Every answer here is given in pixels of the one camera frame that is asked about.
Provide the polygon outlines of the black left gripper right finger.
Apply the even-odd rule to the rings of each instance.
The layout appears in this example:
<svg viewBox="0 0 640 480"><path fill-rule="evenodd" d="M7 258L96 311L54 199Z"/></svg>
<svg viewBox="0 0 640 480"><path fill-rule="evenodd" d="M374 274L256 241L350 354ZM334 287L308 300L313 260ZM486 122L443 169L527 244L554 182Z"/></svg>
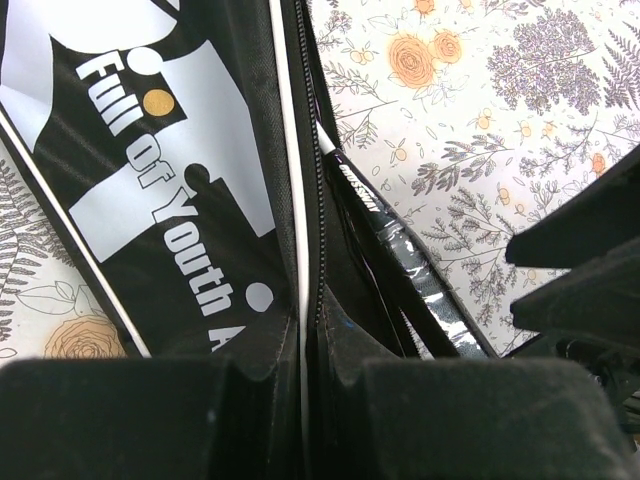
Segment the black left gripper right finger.
<svg viewBox="0 0 640 480"><path fill-rule="evenodd" d="M604 394L558 360L395 357L333 299L317 330L318 479L631 479Z"/></svg>

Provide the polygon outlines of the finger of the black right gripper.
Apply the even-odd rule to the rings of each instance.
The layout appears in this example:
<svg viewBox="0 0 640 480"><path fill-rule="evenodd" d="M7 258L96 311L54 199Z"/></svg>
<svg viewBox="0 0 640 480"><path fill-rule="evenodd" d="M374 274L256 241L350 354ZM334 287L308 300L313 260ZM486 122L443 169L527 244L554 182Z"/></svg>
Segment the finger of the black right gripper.
<svg viewBox="0 0 640 480"><path fill-rule="evenodd" d="M639 151L580 194L514 235L505 258L533 268L574 268L639 236Z"/></svg>
<svg viewBox="0 0 640 480"><path fill-rule="evenodd" d="M511 305L525 330L639 338L639 246L625 244L582 264Z"/></svg>

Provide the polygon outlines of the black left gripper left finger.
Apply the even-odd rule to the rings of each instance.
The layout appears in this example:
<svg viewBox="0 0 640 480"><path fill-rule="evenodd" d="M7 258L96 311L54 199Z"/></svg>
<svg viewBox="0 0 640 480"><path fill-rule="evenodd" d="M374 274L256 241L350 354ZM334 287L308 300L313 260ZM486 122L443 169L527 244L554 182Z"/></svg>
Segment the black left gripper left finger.
<svg viewBox="0 0 640 480"><path fill-rule="evenodd" d="M297 479L299 322L204 357L25 360L1 371L5 479Z"/></svg>

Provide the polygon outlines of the black badminton racket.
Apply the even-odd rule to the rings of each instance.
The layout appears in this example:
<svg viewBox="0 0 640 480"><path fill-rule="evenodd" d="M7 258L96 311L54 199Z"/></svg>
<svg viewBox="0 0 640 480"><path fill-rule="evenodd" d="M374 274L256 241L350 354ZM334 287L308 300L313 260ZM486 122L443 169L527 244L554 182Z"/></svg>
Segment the black badminton racket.
<svg viewBox="0 0 640 480"><path fill-rule="evenodd" d="M348 156L316 125L336 206L382 301L404 357L496 356L424 243Z"/></svg>

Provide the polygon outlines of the black racket cover bag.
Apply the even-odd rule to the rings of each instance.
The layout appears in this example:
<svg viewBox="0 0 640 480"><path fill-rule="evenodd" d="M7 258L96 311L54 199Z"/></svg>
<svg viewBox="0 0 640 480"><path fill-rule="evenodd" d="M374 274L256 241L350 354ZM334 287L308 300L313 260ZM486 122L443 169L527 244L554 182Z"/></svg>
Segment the black racket cover bag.
<svg viewBox="0 0 640 480"><path fill-rule="evenodd" d="M1 355L208 354L287 310L266 1L5 1Z"/></svg>

